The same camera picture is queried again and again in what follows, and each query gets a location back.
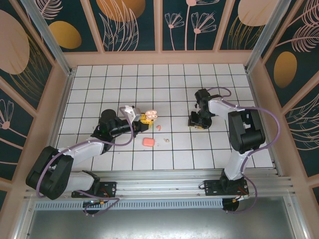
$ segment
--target enclosure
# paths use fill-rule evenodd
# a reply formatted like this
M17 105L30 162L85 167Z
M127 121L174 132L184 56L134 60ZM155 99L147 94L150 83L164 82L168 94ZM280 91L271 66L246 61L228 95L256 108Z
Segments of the enclosure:
M318 0L1 1L1 238L316 238L318 15ZM234 150L222 117L209 129L187 126L194 94L211 87L280 123L276 143L248 161L258 199L241 216L225 215L223 197L198 187L219 179ZM223 96L218 88L211 94ZM37 198L25 180L42 149L85 141L103 110L123 119L125 105L156 110L153 127L73 168L117 182L118 205L95 219L71 193ZM277 125L260 118L265 146ZM144 147L145 137L155 145ZM248 188L240 208L252 205ZM238 225L220 230L221 221Z

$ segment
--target yellow object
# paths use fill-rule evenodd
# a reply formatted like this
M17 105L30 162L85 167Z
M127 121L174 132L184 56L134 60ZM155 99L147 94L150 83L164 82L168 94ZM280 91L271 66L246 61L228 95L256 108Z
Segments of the yellow object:
M49 26L59 46L74 49L81 45L81 35L77 29L65 21L55 21Z
M274 78L275 83L280 88L288 86L294 79L297 71L297 59L289 51L281 53L275 63Z
M23 27L9 13L0 10L0 69L20 74L28 65L29 56L28 35Z
M144 113L142 113L142 116L141 116L140 121L141 121L143 124L148 124L148 125L149 125L149 128L151 128L152 125L153 125L153 123L154 123L154 120L146 119L146 115L145 115Z
M135 18L141 16L145 9L145 0L96 0L96 3L105 16L120 22L131 20L131 17L127 16L127 12L130 14L130 9Z
M278 0L241 0L238 5L239 20L247 26L263 26L268 22Z

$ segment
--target small pink object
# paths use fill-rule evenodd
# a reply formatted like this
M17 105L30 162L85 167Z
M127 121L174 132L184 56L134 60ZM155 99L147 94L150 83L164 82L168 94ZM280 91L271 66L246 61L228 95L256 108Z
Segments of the small pink object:
M153 138L144 138L143 146L145 147L153 147L155 144L155 140Z

